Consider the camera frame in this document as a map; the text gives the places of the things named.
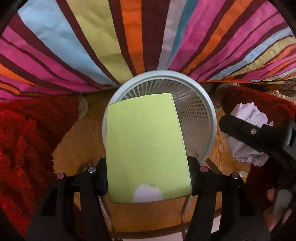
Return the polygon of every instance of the white torn patch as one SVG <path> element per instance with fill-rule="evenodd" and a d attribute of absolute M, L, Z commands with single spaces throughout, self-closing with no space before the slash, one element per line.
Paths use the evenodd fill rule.
<path fill-rule="evenodd" d="M 133 193 L 133 202 L 154 202 L 163 200 L 161 191 L 156 186 L 141 184 Z"/>

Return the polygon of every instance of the metal screw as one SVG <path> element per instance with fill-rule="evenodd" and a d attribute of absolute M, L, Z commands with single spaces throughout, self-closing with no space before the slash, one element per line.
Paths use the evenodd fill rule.
<path fill-rule="evenodd" d="M 88 168 L 88 171 L 89 171 L 90 173 L 93 173 L 93 172 L 96 171 L 96 167 L 89 167 L 89 168 Z"/>
<path fill-rule="evenodd" d="M 257 130 L 255 129 L 255 128 L 253 128 L 252 130 L 251 130 L 251 134 L 252 135 L 255 135 L 257 133 Z"/>
<path fill-rule="evenodd" d="M 209 169 L 206 166 L 201 166 L 200 171 L 201 172 L 207 172 Z"/>
<path fill-rule="evenodd" d="M 234 178 L 234 179 L 239 179 L 239 174 L 234 172 L 231 174 L 231 176 Z"/>
<path fill-rule="evenodd" d="M 58 175 L 57 175 L 57 179 L 63 179 L 65 177 L 65 174 L 60 172 Z"/>

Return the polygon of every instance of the basket rim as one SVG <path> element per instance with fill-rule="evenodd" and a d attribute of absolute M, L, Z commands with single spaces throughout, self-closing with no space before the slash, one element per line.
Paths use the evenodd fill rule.
<path fill-rule="evenodd" d="M 212 100 L 210 99 L 207 92 L 204 90 L 204 88 L 196 81 L 194 81 L 192 78 L 190 78 L 187 75 L 184 75 L 182 73 L 172 71 L 172 70 L 152 70 L 148 71 L 142 74 L 139 74 L 127 82 L 125 82 L 122 86 L 118 88 L 118 90 L 113 94 L 112 98 L 108 102 L 108 105 L 119 102 L 130 90 L 132 90 L 134 87 L 138 86 L 141 83 L 144 83 L 149 80 L 154 79 L 168 79 L 168 80 L 174 80 L 177 82 L 180 82 L 187 87 L 191 88 L 196 94 L 199 95 L 199 97 L 204 102 L 204 105 L 207 108 L 207 111 L 209 112 L 209 129 L 212 129 L 212 131 L 209 132 L 209 138 L 206 143 L 207 150 L 199 156 L 198 162 L 200 164 L 203 164 L 207 157 L 209 156 L 214 141 L 217 134 L 217 117 L 214 105 L 212 103 Z M 108 105 L 106 107 L 106 110 L 104 112 L 103 121 L 102 121 L 102 138 L 103 138 L 103 144 L 106 149 L 106 127 L 107 127 L 107 109 Z"/>

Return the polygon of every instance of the crumpled paper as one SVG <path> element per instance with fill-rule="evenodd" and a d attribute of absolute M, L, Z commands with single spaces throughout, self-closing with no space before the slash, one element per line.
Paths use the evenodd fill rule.
<path fill-rule="evenodd" d="M 240 103 L 230 114 L 260 128 L 263 124 L 274 125 L 273 121 L 268 123 L 267 116 L 258 110 L 254 102 L 248 104 Z M 240 162 L 248 162 L 261 167 L 268 159 L 268 155 L 264 152 L 260 153 L 231 136 L 227 137 L 227 142 L 233 157 Z"/>

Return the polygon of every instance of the striped curtain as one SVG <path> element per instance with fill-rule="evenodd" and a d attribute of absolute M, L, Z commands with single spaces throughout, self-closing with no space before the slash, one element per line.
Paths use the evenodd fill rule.
<path fill-rule="evenodd" d="M 266 0 L 29 0 L 0 39 L 0 99 L 117 87 L 149 70 L 281 84 L 296 39 Z"/>

